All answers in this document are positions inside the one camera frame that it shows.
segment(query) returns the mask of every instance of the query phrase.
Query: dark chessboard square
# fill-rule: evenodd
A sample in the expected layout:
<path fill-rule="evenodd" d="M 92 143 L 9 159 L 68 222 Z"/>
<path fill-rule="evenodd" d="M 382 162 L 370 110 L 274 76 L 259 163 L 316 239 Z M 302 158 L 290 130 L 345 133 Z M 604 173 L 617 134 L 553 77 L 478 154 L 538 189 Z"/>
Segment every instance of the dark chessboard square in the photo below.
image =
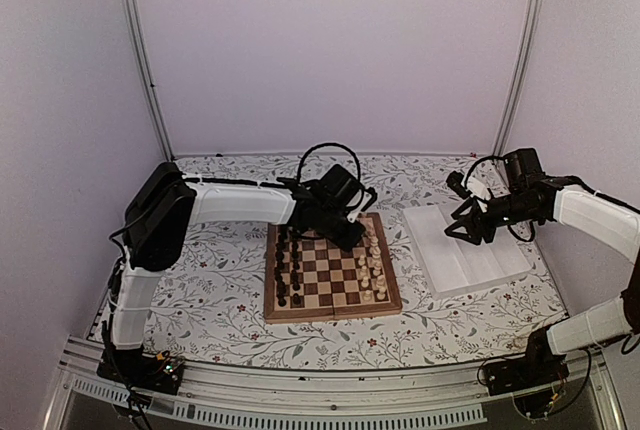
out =
<path fill-rule="evenodd" d="M 359 293 L 347 293 L 347 305 L 357 305 L 360 303 Z"/>
<path fill-rule="evenodd" d="M 344 282 L 331 282 L 331 293 L 343 293 Z"/>
<path fill-rule="evenodd" d="M 318 272 L 318 281 L 319 282 L 330 282 L 331 281 L 331 273 L 329 271 Z"/>
<path fill-rule="evenodd" d="M 333 297 L 330 293 L 327 295 L 318 295 L 318 302 L 320 303 L 321 307 L 330 307 L 331 305 L 333 305 Z"/>
<path fill-rule="evenodd" d="M 342 271 L 342 276 L 344 278 L 344 281 L 349 281 L 349 280 L 357 280 L 358 276 L 356 275 L 356 271 L 355 270 L 343 270 Z"/>
<path fill-rule="evenodd" d="M 305 295 L 317 295 L 318 294 L 318 284 L 317 283 L 305 283 L 304 284 L 304 294 Z"/>

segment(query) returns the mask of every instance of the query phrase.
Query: white arm segment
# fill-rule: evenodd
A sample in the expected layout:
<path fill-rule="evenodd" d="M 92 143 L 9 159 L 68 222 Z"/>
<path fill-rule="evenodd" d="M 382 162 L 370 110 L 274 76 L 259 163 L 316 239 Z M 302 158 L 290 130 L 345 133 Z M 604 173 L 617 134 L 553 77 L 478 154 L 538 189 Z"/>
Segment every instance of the white arm segment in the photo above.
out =
<path fill-rule="evenodd" d="M 284 189 L 216 183 L 187 185 L 196 191 L 190 225 L 214 221 L 280 225 L 289 221 L 295 207 L 291 192 Z M 118 350 L 142 345 L 153 294 L 163 274 L 132 268 L 127 256 L 111 330 L 112 342 Z"/>
<path fill-rule="evenodd" d="M 569 187 L 557 193 L 553 218 L 582 230 L 635 262 L 640 248 L 640 215 L 631 210 Z M 551 352 L 564 355 L 631 331 L 618 296 L 556 323 L 547 331 L 547 338 Z"/>

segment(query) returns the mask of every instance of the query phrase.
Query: metal frame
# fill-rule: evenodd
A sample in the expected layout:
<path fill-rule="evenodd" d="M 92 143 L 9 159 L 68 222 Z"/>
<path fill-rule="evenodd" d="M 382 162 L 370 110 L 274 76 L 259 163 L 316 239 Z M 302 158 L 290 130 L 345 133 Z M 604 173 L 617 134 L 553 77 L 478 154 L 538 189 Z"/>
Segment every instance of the metal frame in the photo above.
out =
<path fill-rule="evenodd" d="M 101 355 L 100 344 L 69 338 L 44 430 L 59 430 L 72 391 L 124 406 L 126 389 L 95 374 Z M 582 352 L 569 355 L 571 380 L 584 378 L 586 360 Z M 322 423 L 325 430 L 373 430 L 386 428 L 385 422 L 396 430 L 455 428 L 485 421 L 483 403 L 512 398 L 511 394 L 490 397 L 476 380 L 477 368 L 478 362 L 471 362 L 411 369 L 314 371 L 188 361 L 179 394 L 148 393 L 153 397 L 148 411 L 227 429 L 261 428 L 266 423 L 266 428 L 272 429 L 318 430 Z M 599 351 L 593 356 L 591 385 L 604 428 L 624 429 Z"/>
<path fill-rule="evenodd" d="M 529 0 L 529 3 L 527 4 L 527 13 L 524 30 L 522 32 L 522 39 L 520 41 L 520 49 L 518 51 L 518 60 L 516 61 L 516 68 L 513 72 L 511 87 L 509 88 L 509 94 L 507 96 L 507 103 L 502 114 L 502 119 L 500 120 L 498 134 L 496 135 L 496 139 L 493 144 L 493 155 L 502 155 L 505 147 L 507 146 L 518 102 L 520 101 L 520 94 L 522 93 L 522 86 L 524 84 L 524 78 L 529 64 L 529 56 L 531 55 L 533 37 L 535 35 L 536 27 L 538 26 L 538 17 L 541 7 L 542 0 Z"/>
<path fill-rule="evenodd" d="M 174 155 L 173 150 L 171 149 L 171 142 L 169 141 L 169 134 L 164 123 L 164 117 L 160 111 L 160 103 L 158 101 L 158 95 L 151 75 L 149 57 L 144 45 L 142 25 L 138 14 L 138 4 L 136 0 L 122 0 L 122 4 L 127 17 L 127 24 L 129 25 L 131 43 L 133 44 L 136 61 L 138 62 L 138 71 L 140 72 L 140 78 L 142 79 L 145 98 L 149 107 L 149 113 L 151 114 L 151 123 L 153 124 L 153 129 L 155 130 L 164 158 L 166 160 L 173 160 Z"/>

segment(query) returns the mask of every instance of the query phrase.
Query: chessboard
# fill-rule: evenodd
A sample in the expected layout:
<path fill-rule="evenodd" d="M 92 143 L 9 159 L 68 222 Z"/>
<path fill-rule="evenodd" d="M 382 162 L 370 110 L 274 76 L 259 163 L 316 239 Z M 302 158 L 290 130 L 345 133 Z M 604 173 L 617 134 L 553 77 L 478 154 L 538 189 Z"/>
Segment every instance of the chessboard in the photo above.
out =
<path fill-rule="evenodd" d="M 267 323 L 378 317 L 402 311 L 380 215 L 364 214 L 359 221 L 367 232 L 351 252 L 318 239 L 312 232 L 303 237 L 316 239 L 292 242 L 284 227 L 269 225 L 264 293 Z M 282 281 L 280 298 L 278 273 Z"/>

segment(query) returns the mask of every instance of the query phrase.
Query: robotic arm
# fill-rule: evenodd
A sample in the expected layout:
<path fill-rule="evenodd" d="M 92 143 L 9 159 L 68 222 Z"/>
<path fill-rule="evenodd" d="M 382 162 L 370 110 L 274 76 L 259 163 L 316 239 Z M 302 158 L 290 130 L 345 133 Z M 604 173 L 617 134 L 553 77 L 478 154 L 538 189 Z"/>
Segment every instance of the robotic arm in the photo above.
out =
<path fill-rule="evenodd" d="M 501 226 L 555 221 L 606 243 L 635 267 L 620 296 L 534 331 L 521 359 L 484 366 L 491 394 L 554 381 L 558 374 L 567 374 L 563 361 L 568 352 L 640 333 L 640 214 L 624 202 L 597 195 L 578 177 L 546 175 L 532 148 L 516 150 L 502 160 L 510 191 L 505 196 L 493 198 L 469 174 L 449 175 L 448 186 L 466 200 L 452 214 L 455 221 L 445 230 L 448 236 L 480 245 L 483 240 L 491 243 Z"/>
<path fill-rule="evenodd" d="M 187 227 L 215 221 L 286 225 L 302 234 L 314 230 L 351 251 L 365 228 L 356 221 L 376 200 L 372 188 L 334 165 L 322 178 L 278 183 L 183 174 L 162 163 L 125 212 L 124 245 L 109 281 L 111 317 L 103 326 L 105 344 L 98 375 L 128 386 L 176 394 L 183 360 L 163 352 L 143 355 L 144 326 L 155 288 L 182 252 Z"/>

